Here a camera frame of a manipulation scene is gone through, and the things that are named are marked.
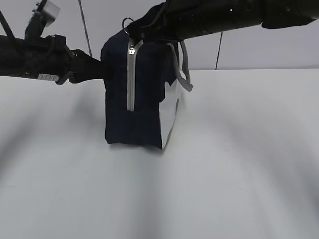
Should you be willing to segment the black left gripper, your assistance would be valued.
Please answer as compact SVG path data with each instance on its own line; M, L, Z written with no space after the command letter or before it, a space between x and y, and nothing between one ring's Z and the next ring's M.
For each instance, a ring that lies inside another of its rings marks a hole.
M100 61L80 49L70 50L59 63L61 73L57 85L66 81L79 84L88 80L112 80L115 75L115 65L112 62Z

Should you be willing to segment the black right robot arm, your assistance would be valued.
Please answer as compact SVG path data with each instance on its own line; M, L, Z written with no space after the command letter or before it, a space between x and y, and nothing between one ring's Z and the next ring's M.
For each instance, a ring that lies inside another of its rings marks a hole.
M183 41L255 25L304 26L318 18L317 0L167 0L131 22L127 31L144 41Z

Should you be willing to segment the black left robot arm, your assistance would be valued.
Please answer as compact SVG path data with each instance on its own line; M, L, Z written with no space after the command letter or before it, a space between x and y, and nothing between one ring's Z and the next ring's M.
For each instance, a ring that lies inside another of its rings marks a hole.
M23 39L16 38L2 15L0 23L5 35L0 37L1 76L79 84L88 80L106 79L111 65L97 60L80 49L71 50L61 35L41 37L44 17L35 13Z

